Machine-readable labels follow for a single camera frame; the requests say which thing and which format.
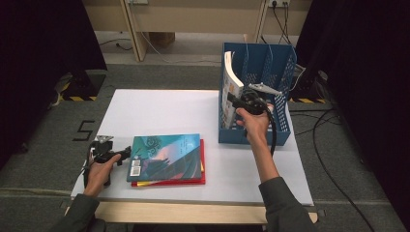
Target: black base stand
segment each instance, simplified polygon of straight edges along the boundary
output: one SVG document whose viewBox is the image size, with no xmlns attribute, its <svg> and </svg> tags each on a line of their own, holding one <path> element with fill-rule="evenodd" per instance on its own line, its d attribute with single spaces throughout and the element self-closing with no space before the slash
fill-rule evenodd
<svg viewBox="0 0 410 232">
<path fill-rule="evenodd" d="M 73 79 L 60 93 L 61 98 L 64 101 L 95 101 L 105 80 L 105 74 L 88 74 L 88 77 L 90 82 L 86 86 L 78 84 Z"/>
</svg>

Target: blue book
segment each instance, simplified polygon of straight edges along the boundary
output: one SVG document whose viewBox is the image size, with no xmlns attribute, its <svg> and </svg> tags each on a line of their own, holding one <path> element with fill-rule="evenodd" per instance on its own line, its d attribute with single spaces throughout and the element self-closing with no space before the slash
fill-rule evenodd
<svg viewBox="0 0 410 232">
<path fill-rule="evenodd" d="M 198 133 L 133 139 L 127 182 L 200 179 L 201 173 Z"/>
</svg>

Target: book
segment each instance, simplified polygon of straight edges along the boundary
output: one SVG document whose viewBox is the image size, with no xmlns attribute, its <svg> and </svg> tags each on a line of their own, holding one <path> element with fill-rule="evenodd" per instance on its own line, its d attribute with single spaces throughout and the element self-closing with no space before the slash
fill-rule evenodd
<svg viewBox="0 0 410 232">
<path fill-rule="evenodd" d="M 232 56 L 232 51 L 226 51 L 224 53 L 223 89 L 220 105 L 222 110 L 221 126 L 225 129 L 232 127 L 236 117 L 235 107 L 233 107 L 232 102 L 228 100 L 228 93 L 231 93 L 239 99 L 244 90 L 244 83 L 232 70 Z"/>
<path fill-rule="evenodd" d="M 201 178 L 198 133 L 135 136 L 128 182 Z"/>
<path fill-rule="evenodd" d="M 205 185 L 205 148 L 204 140 L 200 140 L 200 153 L 201 153 L 201 178 L 190 180 L 167 180 L 167 181 L 154 181 L 154 182 L 132 182 L 132 187 L 154 187 L 154 186 L 180 186 L 180 185 Z"/>
</svg>

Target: dark gray sleeve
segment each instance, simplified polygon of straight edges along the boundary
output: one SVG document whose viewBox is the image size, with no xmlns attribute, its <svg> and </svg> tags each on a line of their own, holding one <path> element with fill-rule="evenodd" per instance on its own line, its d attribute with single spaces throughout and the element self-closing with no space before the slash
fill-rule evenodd
<svg viewBox="0 0 410 232">
<path fill-rule="evenodd" d="M 283 178 L 259 185 L 266 208 L 268 231 L 317 231 L 308 211 L 296 200 Z"/>
<path fill-rule="evenodd" d="M 83 194 L 77 195 L 67 214 L 49 232 L 85 231 L 99 205 L 100 202 L 93 197 Z"/>
</svg>

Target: magazine rack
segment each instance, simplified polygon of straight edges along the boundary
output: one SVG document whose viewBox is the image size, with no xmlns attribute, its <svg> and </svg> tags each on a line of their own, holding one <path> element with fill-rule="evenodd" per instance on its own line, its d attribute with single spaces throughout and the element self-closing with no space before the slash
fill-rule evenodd
<svg viewBox="0 0 410 232">
<path fill-rule="evenodd" d="M 286 118 L 286 102 L 296 64 L 293 46 L 285 44 L 224 43 L 221 62 L 219 143 L 249 144 L 244 137 L 244 128 L 234 124 L 230 129 L 221 126 L 221 93 L 223 88 L 224 52 L 233 51 L 232 70 L 244 83 L 244 91 L 250 84 L 263 82 L 283 93 L 282 96 L 267 95 L 274 107 L 277 126 L 277 146 L 283 146 L 289 137 L 290 128 Z M 268 129 L 267 139 L 272 145 L 272 129 Z"/>
</svg>

